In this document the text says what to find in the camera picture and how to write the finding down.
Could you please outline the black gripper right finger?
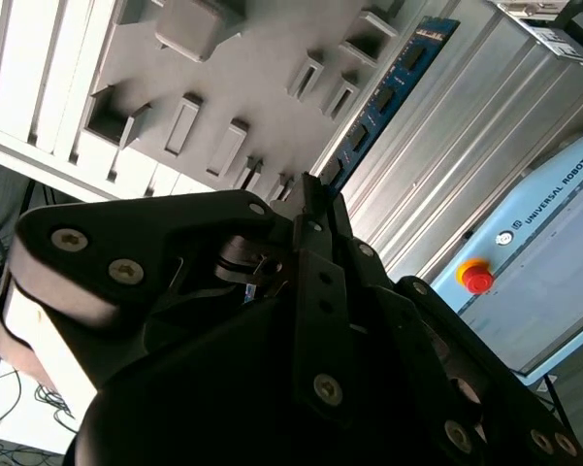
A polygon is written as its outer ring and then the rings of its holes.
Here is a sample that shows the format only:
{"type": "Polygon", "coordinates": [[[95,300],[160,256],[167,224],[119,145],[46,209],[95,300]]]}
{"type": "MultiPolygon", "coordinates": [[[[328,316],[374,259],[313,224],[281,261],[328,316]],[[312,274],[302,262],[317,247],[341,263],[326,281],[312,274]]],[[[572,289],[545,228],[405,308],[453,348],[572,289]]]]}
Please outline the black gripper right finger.
{"type": "Polygon", "coordinates": [[[422,280],[387,278],[353,236],[341,194],[328,193],[337,257],[350,274],[354,323],[384,364],[395,397],[380,407],[398,465],[583,465],[573,431],[525,388],[422,280]]]}

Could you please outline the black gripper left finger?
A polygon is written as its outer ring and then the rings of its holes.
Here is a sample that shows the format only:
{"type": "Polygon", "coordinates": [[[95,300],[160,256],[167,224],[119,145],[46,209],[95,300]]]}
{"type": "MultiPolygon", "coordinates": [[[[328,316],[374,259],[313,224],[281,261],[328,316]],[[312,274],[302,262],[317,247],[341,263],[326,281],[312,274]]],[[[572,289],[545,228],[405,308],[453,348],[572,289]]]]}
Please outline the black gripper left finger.
{"type": "Polygon", "coordinates": [[[30,211],[0,291],[0,356],[82,424],[119,372],[250,303],[316,298],[348,313],[330,191],[303,175],[272,204],[223,190],[30,211]]]}

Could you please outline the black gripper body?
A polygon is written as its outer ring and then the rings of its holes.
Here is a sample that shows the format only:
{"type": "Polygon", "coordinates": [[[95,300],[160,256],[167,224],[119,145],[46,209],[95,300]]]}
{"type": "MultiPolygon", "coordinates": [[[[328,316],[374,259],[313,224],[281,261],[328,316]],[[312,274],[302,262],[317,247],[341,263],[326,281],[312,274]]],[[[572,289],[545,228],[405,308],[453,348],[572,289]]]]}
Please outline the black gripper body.
{"type": "Polygon", "coordinates": [[[266,299],[125,368],[96,395],[69,465],[438,465],[386,330],[344,305],[266,299]]]}

